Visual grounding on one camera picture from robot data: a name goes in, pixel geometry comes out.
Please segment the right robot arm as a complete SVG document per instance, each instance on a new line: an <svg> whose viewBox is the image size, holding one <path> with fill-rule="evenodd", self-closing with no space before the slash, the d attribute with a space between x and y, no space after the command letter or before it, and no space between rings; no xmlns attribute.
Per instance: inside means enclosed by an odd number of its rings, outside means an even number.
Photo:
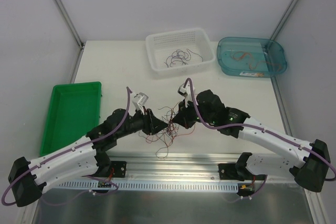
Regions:
<svg viewBox="0 0 336 224"><path fill-rule="evenodd" d="M293 178L306 190L319 193L327 179L331 162L325 142L308 142L273 131L248 113L226 107L211 90L194 95L190 88L179 87L184 97L173 122L191 128L201 123L223 135L257 144L272 155L243 152L235 164L225 165L224 177L234 180L264 179L266 176Z"/></svg>

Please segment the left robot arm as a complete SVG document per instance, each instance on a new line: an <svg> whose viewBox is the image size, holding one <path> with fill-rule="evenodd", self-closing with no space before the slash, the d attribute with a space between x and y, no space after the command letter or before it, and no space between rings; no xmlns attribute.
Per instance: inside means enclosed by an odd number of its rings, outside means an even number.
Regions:
<svg viewBox="0 0 336 224"><path fill-rule="evenodd" d="M106 152L117 145L118 139L139 131L155 135L165 128L167 123L150 109L136 111L134 115L117 109L102 124L66 147L36 159L16 159L5 193L12 192L13 203L24 207L63 182L87 175L105 176L111 163Z"/></svg>

